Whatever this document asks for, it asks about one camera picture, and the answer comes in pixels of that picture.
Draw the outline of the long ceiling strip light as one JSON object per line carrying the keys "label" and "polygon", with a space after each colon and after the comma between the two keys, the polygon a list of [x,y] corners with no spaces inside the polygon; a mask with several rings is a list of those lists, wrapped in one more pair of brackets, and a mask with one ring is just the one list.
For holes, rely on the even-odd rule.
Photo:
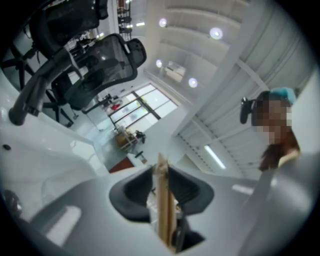
{"label": "long ceiling strip light", "polygon": [[212,148],[209,145],[204,146],[205,151],[214,159],[214,161],[217,163],[217,165],[225,170],[226,166],[224,163],[219,159],[219,157],[215,154],[215,152],[212,150]]}

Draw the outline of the teal hair accessory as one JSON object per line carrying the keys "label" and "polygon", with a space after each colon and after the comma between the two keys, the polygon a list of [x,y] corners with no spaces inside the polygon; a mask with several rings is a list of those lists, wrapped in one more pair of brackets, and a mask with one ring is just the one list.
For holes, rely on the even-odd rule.
{"label": "teal hair accessory", "polygon": [[286,98],[292,105],[296,102],[297,97],[295,91],[289,87],[273,88],[271,91],[273,94],[277,94],[283,98]]}

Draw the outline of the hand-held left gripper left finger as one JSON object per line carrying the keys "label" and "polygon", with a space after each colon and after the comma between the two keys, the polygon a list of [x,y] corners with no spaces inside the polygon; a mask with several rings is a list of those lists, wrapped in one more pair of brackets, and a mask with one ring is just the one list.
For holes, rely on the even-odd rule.
{"label": "hand-held left gripper left finger", "polygon": [[58,245],[53,256],[173,256],[146,207],[150,166],[82,182],[44,207],[31,225]]}

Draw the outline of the white air conditioner unit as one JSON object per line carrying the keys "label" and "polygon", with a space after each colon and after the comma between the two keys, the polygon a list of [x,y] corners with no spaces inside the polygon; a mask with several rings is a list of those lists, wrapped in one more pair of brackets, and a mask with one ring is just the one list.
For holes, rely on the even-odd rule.
{"label": "white air conditioner unit", "polygon": [[169,61],[164,70],[166,75],[177,83],[183,80],[186,73],[186,68],[174,61]]}

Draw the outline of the wooden shelf rack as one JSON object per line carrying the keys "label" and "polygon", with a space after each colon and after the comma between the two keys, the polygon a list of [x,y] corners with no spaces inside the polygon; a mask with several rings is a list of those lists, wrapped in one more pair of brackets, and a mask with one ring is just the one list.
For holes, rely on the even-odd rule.
{"label": "wooden shelf rack", "polygon": [[145,143],[146,135],[138,130],[131,133],[121,126],[116,129],[115,141],[121,150],[133,153],[137,145]]}

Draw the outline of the black mesh office chair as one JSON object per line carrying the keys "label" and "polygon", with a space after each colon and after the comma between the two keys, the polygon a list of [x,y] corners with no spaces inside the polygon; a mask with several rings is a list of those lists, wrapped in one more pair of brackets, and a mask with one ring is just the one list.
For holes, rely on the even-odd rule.
{"label": "black mesh office chair", "polygon": [[32,48],[19,55],[10,46],[12,59],[2,61],[0,68],[16,67],[20,94],[8,112],[16,126],[25,123],[28,114],[38,116],[44,106],[48,85],[63,71],[80,70],[66,44],[76,35],[95,29],[108,18],[109,0],[46,0],[28,20]]}
{"label": "black mesh office chair", "polygon": [[105,89],[134,80],[146,59],[146,49],[137,38],[125,41],[113,33],[95,42],[76,60],[83,78],[68,68],[51,83],[55,120],[60,121],[62,106],[83,111]]}

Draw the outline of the large glass window wall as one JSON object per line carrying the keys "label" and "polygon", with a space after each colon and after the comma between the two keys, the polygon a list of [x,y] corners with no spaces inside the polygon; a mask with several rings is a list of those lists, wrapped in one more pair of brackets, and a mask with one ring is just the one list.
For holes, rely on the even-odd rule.
{"label": "large glass window wall", "polygon": [[127,132],[145,132],[178,106],[151,83],[132,91],[124,97],[127,101],[111,113],[116,129]]}

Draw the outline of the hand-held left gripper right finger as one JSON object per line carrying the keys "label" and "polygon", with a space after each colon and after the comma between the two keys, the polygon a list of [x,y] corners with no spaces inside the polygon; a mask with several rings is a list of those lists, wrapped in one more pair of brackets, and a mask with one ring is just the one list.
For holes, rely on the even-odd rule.
{"label": "hand-held left gripper right finger", "polygon": [[257,182],[168,168],[168,188],[182,211],[174,233],[178,256],[238,256],[246,234],[243,206]]}

